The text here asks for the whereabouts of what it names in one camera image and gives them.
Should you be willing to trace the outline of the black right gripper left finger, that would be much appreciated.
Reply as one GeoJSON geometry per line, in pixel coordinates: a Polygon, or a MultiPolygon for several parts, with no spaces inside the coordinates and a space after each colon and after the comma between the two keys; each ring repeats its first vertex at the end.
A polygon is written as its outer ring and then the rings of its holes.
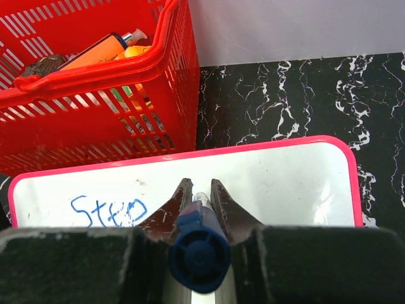
{"type": "Polygon", "coordinates": [[[176,229],[13,228],[2,216],[1,302],[190,303],[168,269],[176,229]]]}

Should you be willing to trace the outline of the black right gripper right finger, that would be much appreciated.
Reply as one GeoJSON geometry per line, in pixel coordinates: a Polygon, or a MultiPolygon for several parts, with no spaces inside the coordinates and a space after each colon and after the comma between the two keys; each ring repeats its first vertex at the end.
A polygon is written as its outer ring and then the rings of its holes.
{"type": "Polygon", "coordinates": [[[210,199],[232,254],[217,303],[404,302],[404,241],[396,233],[264,225],[217,179],[210,199]]]}

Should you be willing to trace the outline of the blue whiteboard marker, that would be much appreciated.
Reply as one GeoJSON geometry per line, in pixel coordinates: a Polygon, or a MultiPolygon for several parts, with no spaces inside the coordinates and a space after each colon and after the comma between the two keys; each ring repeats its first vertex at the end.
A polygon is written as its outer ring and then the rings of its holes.
{"type": "Polygon", "coordinates": [[[230,244],[211,200],[196,193],[177,218],[179,234],[170,248],[172,276],[200,294],[216,291],[231,262],[230,244]]]}

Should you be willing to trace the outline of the pink framed whiteboard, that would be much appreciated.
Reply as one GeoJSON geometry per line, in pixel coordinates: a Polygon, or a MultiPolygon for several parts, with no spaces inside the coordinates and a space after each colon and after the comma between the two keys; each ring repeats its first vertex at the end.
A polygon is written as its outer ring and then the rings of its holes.
{"type": "Polygon", "coordinates": [[[119,227],[144,222],[189,178],[195,193],[218,179],[266,225],[363,225],[357,164],[346,143],[309,136],[16,176],[15,227],[119,227]]]}

